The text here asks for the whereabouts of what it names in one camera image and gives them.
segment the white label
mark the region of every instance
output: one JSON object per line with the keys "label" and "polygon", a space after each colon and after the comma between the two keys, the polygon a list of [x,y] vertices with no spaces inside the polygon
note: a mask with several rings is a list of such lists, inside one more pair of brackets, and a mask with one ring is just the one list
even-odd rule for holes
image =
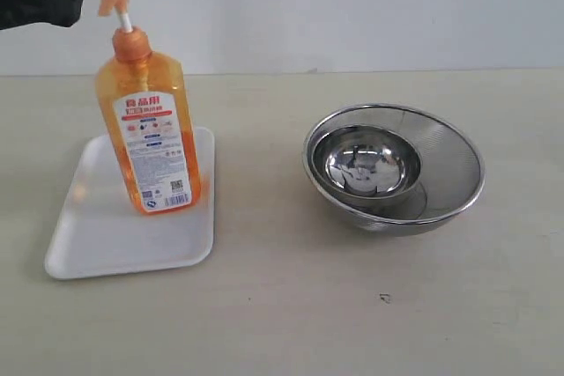
{"label": "white label", "polygon": [[114,102],[137,189],[146,211],[192,201],[174,96],[136,92]]}

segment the bowl rim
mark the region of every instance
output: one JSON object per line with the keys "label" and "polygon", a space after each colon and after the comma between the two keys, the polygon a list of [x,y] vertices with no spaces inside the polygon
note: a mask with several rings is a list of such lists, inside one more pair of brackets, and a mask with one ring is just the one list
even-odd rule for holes
{"label": "bowl rim", "polygon": [[[468,144],[468,146],[474,152],[474,155],[476,156],[476,158],[478,160],[479,182],[476,185],[472,194],[469,196],[468,200],[466,200],[466,202],[463,205],[457,207],[454,210],[451,210],[448,213],[445,213],[445,214],[442,214],[442,215],[436,216],[436,217],[429,217],[429,218],[426,218],[426,219],[406,219],[406,220],[390,219],[390,218],[387,218],[387,217],[379,217],[379,216],[376,216],[376,215],[372,215],[370,213],[366,213],[366,212],[361,211],[361,210],[354,209],[353,207],[351,207],[351,206],[339,201],[337,198],[333,197],[329,192],[327,192],[325,190],[325,188],[323,188],[321,186],[321,184],[317,181],[317,179],[313,175],[312,170],[309,168],[309,163],[308,163],[308,145],[309,145],[309,142],[311,141],[312,136],[319,129],[319,127],[321,127],[327,121],[335,118],[336,116],[339,116],[341,114],[345,114],[347,112],[352,112],[353,110],[372,109],[372,108],[396,109],[396,110],[403,110],[405,112],[411,112],[411,113],[414,113],[414,114],[423,115],[423,116],[425,116],[429,119],[432,119],[433,121],[436,121],[436,122],[439,122],[442,125],[445,125],[449,129],[453,130],[464,140],[465,143]],[[321,195],[323,195],[323,197],[325,197],[329,202],[335,204],[336,206],[338,206],[342,210],[344,210],[344,211],[346,211],[350,214],[353,214],[357,217],[363,217],[365,219],[368,219],[368,220],[372,221],[373,223],[377,222],[377,223],[393,224],[393,225],[425,225],[425,224],[433,224],[433,223],[441,222],[442,220],[446,220],[446,219],[449,219],[451,217],[454,217],[454,216],[462,213],[463,211],[467,210],[469,207],[471,207],[476,202],[476,200],[478,200],[479,195],[481,194],[482,190],[484,189],[484,184],[485,184],[485,181],[486,181],[486,166],[485,166],[484,158],[482,158],[482,155],[480,154],[476,145],[472,142],[472,140],[467,135],[465,135],[465,133],[462,130],[460,130],[459,128],[457,128],[456,126],[451,124],[450,122],[445,121],[444,119],[440,118],[437,115],[430,114],[430,113],[425,112],[421,109],[417,109],[416,107],[408,107],[408,106],[403,106],[403,105],[398,105],[398,104],[393,104],[393,103],[360,103],[360,104],[351,105],[351,106],[347,106],[347,107],[341,107],[340,109],[338,109],[338,110],[332,112],[331,114],[325,116],[320,121],[318,121],[313,126],[313,128],[308,132],[308,134],[307,134],[307,136],[304,140],[304,144],[303,144],[303,150],[302,150],[302,153],[301,153],[301,161],[302,161],[302,164],[305,168],[306,174],[309,177],[309,180],[313,183],[313,185],[317,189],[317,191],[319,191],[321,193]]]}
{"label": "bowl rim", "polygon": [[[398,197],[400,197],[400,196],[406,195],[406,194],[408,194],[410,191],[412,191],[412,190],[417,186],[417,184],[419,184],[419,179],[420,179],[420,177],[421,177],[421,168],[422,168],[422,164],[423,164],[423,159],[421,158],[421,154],[419,153],[419,150],[417,149],[417,147],[415,147],[411,141],[409,141],[409,140],[408,140],[407,138],[405,138],[404,136],[399,135],[397,132],[392,131],[391,129],[385,129],[384,127],[379,127],[378,125],[367,125],[367,124],[355,125],[355,124],[351,124],[351,125],[345,125],[345,126],[343,126],[343,127],[335,128],[333,131],[328,132],[327,134],[325,134],[324,136],[322,136],[322,137],[321,137],[319,140],[317,140],[317,142],[312,146],[312,157],[315,155],[315,151],[319,148],[319,146],[320,146],[322,140],[324,140],[327,136],[330,136],[333,132],[338,131],[338,130],[340,130],[340,129],[347,129],[347,128],[352,128],[352,127],[355,127],[355,128],[357,128],[357,127],[367,127],[367,128],[371,128],[371,129],[378,129],[378,130],[380,130],[380,131],[385,131],[386,133],[389,133],[389,134],[391,134],[392,136],[396,136],[396,137],[399,138],[403,143],[406,143],[407,145],[409,145],[409,146],[412,148],[412,150],[413,150],[413,152],[415,153],[415,156],[417,157],[417,160],[418,160],[419,169],[418,169],[418,172],[417,172],[417,178],[415,178],[415,180],[412,182],[412,184],[411,184],[408,188],[404,189],[403,191],[398,191],[398,192],[396,192],[396,193],[394,193],[394,194],[392,194],[392,195],[383,195],[383,196],[381,196],[381,197],[365,197],[365,196],[362,196],[362,195],[355,195],[355,194],[351,194],[351,193],[346,192],[345,190],[343,190],[343,189],[340,188],[340,187],[333,187],[333,189],[337,190],[337,191],[338,191],[341,195],[343,195],[343,196],[350,197],[350,198],[352,198],[352,199],[354,199],[354,200],[363,200],[363,201],[367,201],[367,202],[369,202],[369,203],[373,203],[374,205],[376,205],[376,204],[378,204],[378,203],[380,203],[380,202],[382,202],[382,201],[393,200],[393,199],[398,198]],[[311,167],[313,168],[313,169],[312,169],[313,173],[315,173],[318,178],[322,179],[323,181],[325,181],[325,183],[327,183],[328,185],[330,185],[329,182],[327,182],[327,181],[323,178],[323,175],[321,175],[321,174],[319,173],[319,171],[315,168],[315,164],[313,164]]]}

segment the dish soap bottle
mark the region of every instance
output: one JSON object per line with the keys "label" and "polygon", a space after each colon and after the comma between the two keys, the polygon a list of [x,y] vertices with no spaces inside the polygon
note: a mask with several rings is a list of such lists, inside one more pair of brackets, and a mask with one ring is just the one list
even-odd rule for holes
{"label": "dish soap bottle", "polygon": [[143,214],[194,205],[201,184],[182,66],[153,52],[130,23],[129,0],[101,0],[121,28],[115,57],[96,76],[96,94],[130,200]]}

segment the bottle cap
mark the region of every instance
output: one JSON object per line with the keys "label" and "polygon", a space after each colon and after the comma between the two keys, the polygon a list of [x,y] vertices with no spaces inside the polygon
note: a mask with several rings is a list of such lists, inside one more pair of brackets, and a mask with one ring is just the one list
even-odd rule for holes
{"label": "bottle cap", "polygon": [[120,19],[121,28],[115,30],[112,42],[115,58],[120,62],[135,62],[151,54],[151,46],[147,34],[131,25],[127,11],[130,0],[100,0],[98,15],[106,17],[115,9]]}

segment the stainless steel bowl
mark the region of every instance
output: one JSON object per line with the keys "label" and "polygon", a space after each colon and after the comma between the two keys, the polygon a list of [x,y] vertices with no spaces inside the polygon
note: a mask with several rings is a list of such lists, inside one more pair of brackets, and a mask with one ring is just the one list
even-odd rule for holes
{"label": "stainless steel bowl", "polygon": [[415,147],[371,125],[335,129],[313,149],[313,171],[323,187],[343,203],[371,210],[401,203],[420,170]]}
{"label": "stainless steel bowl", "polygon": [[[419,180],[401,203],[364,208],[343,202],[326,188],[315,171],[315,148],[328,134],[351,126],[391,131],[419,153]],[[368,231],[409,234],[433,229],[468,209],[484,187],[484,162],[468,137],[441,118],[412,107],[366,104],[338,110],[311,129],[302,159],[322,196],[347,220]]]}

